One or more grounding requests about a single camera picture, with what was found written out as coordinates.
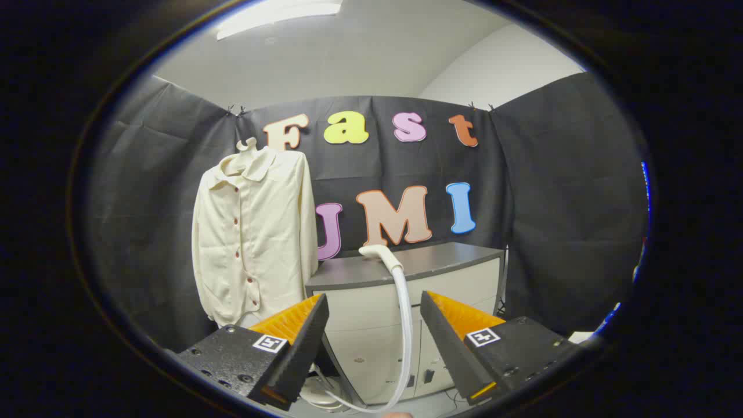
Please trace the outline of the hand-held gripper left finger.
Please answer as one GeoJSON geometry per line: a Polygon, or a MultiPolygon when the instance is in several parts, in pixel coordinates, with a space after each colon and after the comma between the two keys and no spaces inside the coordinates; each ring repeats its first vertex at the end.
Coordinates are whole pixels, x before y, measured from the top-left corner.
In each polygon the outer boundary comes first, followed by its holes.
{"type": "Polygon", "coordinates": [[[225,325],[175,354],[192,375],[236,396],[287,411],[297,401],[329,319],[317,294],[256,325],[225,325]]]}

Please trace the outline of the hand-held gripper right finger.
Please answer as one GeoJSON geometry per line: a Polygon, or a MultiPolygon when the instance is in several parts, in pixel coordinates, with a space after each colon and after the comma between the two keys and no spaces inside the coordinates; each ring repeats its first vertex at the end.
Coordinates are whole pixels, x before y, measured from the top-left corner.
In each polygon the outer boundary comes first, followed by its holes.
{"type": "Polygon", "coordinates": [[[470,405],[532,387],[584,350],[529,317],[504,320],[432,291],[422,291],[420,313],[470,405]]]}

